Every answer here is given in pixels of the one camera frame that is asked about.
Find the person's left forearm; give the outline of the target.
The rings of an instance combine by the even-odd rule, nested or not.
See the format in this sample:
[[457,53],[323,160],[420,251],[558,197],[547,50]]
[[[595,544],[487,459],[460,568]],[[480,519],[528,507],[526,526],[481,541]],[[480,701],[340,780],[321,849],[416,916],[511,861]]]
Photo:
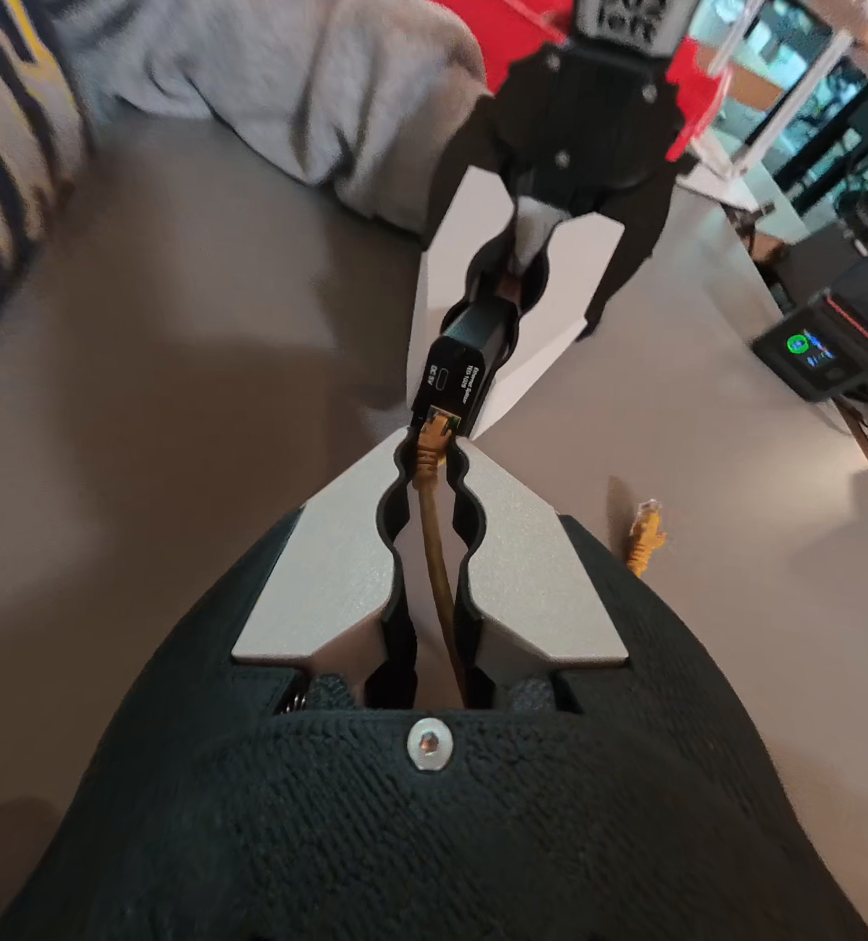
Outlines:
[[422,232],[454,133],[486,96],[454,13],[420,1],[44,2],[92,119],[217,119],[299,182]]

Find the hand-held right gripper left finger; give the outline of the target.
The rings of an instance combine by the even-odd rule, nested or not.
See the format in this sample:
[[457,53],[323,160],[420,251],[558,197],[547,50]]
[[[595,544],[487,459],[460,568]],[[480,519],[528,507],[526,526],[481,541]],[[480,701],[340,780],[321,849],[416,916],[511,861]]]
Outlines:
[[342,676],[368,708],[411,708],[418,640],[395,545],[416,435],[399,429],[300,510],[231,650],[240,664]]

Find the red plastic bin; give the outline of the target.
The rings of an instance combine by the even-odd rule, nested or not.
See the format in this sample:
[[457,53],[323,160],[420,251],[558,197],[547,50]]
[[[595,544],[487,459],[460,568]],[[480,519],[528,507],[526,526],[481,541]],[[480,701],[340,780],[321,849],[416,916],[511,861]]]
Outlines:
[[[484,60],[487,90],[495,96],[512,65],[547,43],[564,43],[577,3],[438,1],[437,5],[456,14],[471,30]],[[731,66],[711,73],[705,65],[699,44],[691,37],[683,38],[667,74],[683,116],[683,125],[665,154],[668,163],[679,161],[692,141],[705,133],[731,85]]]

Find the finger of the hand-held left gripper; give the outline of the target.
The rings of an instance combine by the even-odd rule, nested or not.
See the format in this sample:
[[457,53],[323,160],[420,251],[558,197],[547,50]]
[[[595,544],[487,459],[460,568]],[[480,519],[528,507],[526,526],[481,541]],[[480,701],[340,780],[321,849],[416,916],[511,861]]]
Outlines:
[[407,403],[426,384],[431,346],[478,292],[501,274],[512,248],[517,207],[501,177],[469,167],[422,251],[407,347]]
[[520,320],[515,349],[496,372],[471,439],[505,416],[578,338],[624,229],[599,214],[572,218],[554,229],[546,243],[544,292]]

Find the person's patterned garment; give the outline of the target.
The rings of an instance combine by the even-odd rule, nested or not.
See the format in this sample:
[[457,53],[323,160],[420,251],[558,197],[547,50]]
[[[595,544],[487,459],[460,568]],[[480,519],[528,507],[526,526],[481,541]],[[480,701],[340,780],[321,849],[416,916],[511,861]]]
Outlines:
[[0,1],[0,313],[89,156],[87,121],[43,2]]

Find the black device with screen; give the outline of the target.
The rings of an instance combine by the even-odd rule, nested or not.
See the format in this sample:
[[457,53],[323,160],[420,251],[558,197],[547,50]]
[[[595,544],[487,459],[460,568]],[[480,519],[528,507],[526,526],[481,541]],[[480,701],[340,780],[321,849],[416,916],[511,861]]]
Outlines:
[[868,302],[819,292],[749,348],[804,401],[836,399],[868,383]]

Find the white metal frame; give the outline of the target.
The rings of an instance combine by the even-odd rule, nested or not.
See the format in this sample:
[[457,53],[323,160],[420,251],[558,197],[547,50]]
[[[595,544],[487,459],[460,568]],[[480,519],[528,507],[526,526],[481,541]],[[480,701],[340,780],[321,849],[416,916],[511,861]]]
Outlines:
[[690,147],[697,165],[679,182],[718,202],[754,208],[747,173],[840,60],[855,45],[868,48],[868,1],[697,2],[689,34],[709,74],[727,73],[722,105],[738,102],[761,120],[742,143],[723,144],[712,128],[698,133]]

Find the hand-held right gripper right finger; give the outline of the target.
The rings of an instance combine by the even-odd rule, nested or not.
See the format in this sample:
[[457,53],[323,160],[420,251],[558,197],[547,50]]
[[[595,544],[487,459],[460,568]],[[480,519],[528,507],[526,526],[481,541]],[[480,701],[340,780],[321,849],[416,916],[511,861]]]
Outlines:
[[562,671],[621,668],[628,649],[557,511],[471,441],[451,444],[451,526],[465,552],[454,638],[466,703]]

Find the black ethernet splitter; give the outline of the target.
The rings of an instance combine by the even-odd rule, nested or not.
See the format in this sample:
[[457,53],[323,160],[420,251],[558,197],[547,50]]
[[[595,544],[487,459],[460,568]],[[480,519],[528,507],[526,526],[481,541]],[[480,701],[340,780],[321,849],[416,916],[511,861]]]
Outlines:
[[518,343],[521,310],[505,297],[487,296],[461,302],[450,314],[428,350],[411,427],[420,429],[439,412],[456,435],[469,438],[498,369]]

